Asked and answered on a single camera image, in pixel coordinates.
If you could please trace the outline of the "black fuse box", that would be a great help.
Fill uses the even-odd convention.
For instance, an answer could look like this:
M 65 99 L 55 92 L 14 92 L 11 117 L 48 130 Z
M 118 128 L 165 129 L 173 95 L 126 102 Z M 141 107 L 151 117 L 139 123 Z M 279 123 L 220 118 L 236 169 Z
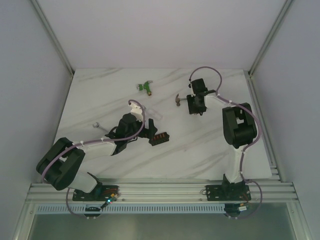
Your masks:
M 159 134 L 155 134 L 153 137 L 149 139 L 149 144 L 152 146 L 157 146 L 163 143 L 166 143 L 170 140 L 170 135 L 167 132 L 162 132 Z

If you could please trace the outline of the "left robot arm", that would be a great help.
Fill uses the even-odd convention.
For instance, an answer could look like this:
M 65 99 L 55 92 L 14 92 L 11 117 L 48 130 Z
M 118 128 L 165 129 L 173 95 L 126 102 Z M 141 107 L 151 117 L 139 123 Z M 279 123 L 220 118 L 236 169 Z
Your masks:
M 36 166 L 36 171 L 57 191 L 74 189 L 84 192 L 90 201 L 102 196 L 101 183 L 90 172 L 80 170 L 84 161 L 115 156 L 138 138 L 152 139 L 158 129 L 149 118 L 147 126 L 127 113 L 109 133 L 97 141 L 74 143 L 62 137 L 49 149 Z

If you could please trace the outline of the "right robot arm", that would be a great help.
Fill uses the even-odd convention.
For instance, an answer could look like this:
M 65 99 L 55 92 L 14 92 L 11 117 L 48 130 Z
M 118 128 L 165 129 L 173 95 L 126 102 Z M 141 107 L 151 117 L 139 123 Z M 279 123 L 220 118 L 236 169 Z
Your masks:
M 257 127 L 250 104 L 236 104 L 226 100 L 215 90 L 208 90 L 202 78 L 189 82 L 191 94 L 186 96 L 189 113 L 202 115 L 212 106 L 222 107 L 223 136 L 230 146 L 229 160 L 223 175 L 220 191 L 228 200 L 245 193 L 246 183 L 242 177 L 241 152 L 257 137 Z

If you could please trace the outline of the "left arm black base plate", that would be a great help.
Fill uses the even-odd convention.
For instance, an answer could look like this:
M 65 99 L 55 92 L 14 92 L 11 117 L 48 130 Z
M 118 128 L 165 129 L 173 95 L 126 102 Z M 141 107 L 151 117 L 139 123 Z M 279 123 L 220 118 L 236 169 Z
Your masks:
M 81 190 L 73 192 L 72 200 L 75 202 L 101 202 L 112 198 L 119 192 L 118 185 L 97 185 L 91 192 L 86 193 Z

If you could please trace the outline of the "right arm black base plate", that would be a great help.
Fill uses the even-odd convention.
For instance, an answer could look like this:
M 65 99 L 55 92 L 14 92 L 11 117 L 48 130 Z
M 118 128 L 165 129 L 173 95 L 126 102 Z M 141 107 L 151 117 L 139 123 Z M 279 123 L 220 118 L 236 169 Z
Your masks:
M 231 185 L 206 185 L 205 195 L 208 201 L 213 202 L 246 202 L 252 199 L 249 186 L 241 182 Z

